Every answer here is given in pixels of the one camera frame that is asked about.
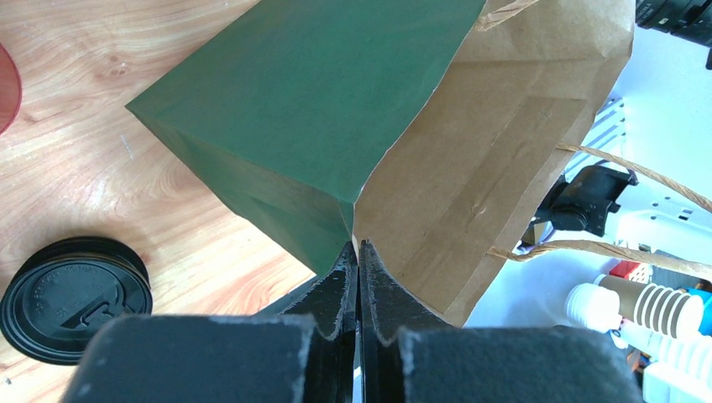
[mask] twisted paper handle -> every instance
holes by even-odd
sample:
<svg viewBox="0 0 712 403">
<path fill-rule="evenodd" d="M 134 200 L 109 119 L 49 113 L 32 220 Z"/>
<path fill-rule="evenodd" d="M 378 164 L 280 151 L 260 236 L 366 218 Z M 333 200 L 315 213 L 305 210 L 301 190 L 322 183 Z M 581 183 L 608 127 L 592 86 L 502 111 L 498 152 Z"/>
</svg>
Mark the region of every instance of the twisted paper handle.
<svg viewBox="0 0 712 403">
<path fill-rule="evenodd" d="M 559 144 L 557 148 L 566 151 L 583 151 L 584 153 L 603 158 L 604 160 L 615 162 L 616 164 L 623 166 L 624 168 L 634 170 L 659 183 L 662 183 L 663 185 L 669 187 L 670 189 L 673 189 L 677 193 L 687 197 L 690 201 L 702 207 L 704 210 L 712 212 L 712 201 L 710 201 L 710 199 L 700 195 L 698 192 L 693 191 L 685 185 L 668 178 L 665 175 L 658 174 L 654 170 L 650 170 L 644 166 L 630 162 L 629 160 L 624 160 L 621 157 L 605 153 L 598 149 L 590 149 L 588 147 L 571 144 Z M 676 271 L 678 273 L 683 273 L 685 275 L 692 275 L 700 279 L 712 281 L 712 265 L 710 264 L 669 258 L 667 256 L 661 256 L 659 254 L 650 254 L 648 252 L 642 252 L 640 250 L 622 248 L 620 246 L 594 241 L 552 241 L 537 245 L 528 254 L 514 254 L 509 250 L 492 247 L 489 249 L 488 254 L 498 256 L 503 259 L 512 260 L 515 262 L 526 262 L 527 260 L 534 259 L 537 256 L 541 256 L 543 254 L 547 254 L 553 250 L 558 249 L 580 250 L 584 252 L 590 252 L 592 254 L 608 256 L 610 258 L 652 264 L 658 267 L 663 267 L 668 270 Z"/>
<path fill-rule="evenodd" d="M 506 20 L 524 11 L 525 8 L 537 3 L 539 0 L 515 0 L 504 7 L 500 7 L 492 13 L 480 15 L 474 23 L 475 31 L 486 31 L 492 29 Z"/>
</svg>

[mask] green paper bag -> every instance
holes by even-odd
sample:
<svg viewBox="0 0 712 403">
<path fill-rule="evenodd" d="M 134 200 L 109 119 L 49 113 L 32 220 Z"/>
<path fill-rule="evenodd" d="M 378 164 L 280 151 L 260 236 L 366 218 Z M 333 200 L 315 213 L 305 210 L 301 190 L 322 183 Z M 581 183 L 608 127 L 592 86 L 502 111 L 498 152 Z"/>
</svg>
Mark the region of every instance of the green paper bag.
<svg viewBox="0 0 712 403">
<path fill-rule="evenodd" d="M 632 2 L 588 3 L 262 0 L 127 108 L 319 275 L 371 238 L 462 324 L 630 56 Z"/>
</svg>

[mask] black device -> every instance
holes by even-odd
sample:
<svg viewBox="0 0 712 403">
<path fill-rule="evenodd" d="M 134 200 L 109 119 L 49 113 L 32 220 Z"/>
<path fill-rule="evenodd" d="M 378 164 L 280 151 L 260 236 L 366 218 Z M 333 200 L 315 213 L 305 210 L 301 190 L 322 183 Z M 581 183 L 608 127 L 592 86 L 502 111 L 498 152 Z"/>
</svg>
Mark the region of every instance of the black device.
<svg viewBox="0 0 712 403">
<path fill-rule="evenodd" d="M 710 48 L 712 70 L 712 0 L 636 0 L 636 23 Z"/>
<path fill-rule="evenodd" d="M 602 237 L 608 214 L 620 209 L 615 202 L 618 196 L 636 184 L 634 173 L 602 165 L 584 167 L 571 183 L 561 175 L 537 208 L 530 226 L 550 221 L 560 231 L 586 231 Z"/>
<path fill-rule="evenodd" d="M 126 316 L 92 340 L 67 402 L 642 402 L 625 355 L 583 329 L 461 329 L 391 277 L 371 243 L 280 315 Z"/>
</svg>

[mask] black coffee cup lid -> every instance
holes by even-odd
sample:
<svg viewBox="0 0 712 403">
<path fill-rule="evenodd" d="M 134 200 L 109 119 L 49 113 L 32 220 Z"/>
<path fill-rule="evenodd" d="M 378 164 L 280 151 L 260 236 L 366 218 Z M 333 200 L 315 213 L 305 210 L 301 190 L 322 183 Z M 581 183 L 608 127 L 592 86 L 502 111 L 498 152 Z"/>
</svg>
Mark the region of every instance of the black coffee cup lid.
<svg viewBox="0 0 712 403">
<path fill-rule="evenodd" d="M 152 307 L 148 272 L 131 248 L 108 238 L 70 238 L 23 264 L 0 301 L 0 330 L 33 359 L 72 365 L 103 324 Z"/>
</svg>

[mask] red plastic cup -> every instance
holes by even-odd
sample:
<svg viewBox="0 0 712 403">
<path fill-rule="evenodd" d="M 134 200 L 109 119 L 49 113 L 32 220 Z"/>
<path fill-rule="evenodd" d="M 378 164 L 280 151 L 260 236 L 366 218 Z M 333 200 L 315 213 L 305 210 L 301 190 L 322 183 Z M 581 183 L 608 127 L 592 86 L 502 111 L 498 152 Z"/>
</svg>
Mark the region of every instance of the red plastic cup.
<svg viewBox="0 0 712 403">
<path fill-rule="evenodd" d="M 0 44 L 0 134 L 18 116 L 22 87 L 20 74 L 10 54 Z"/>
</svg>

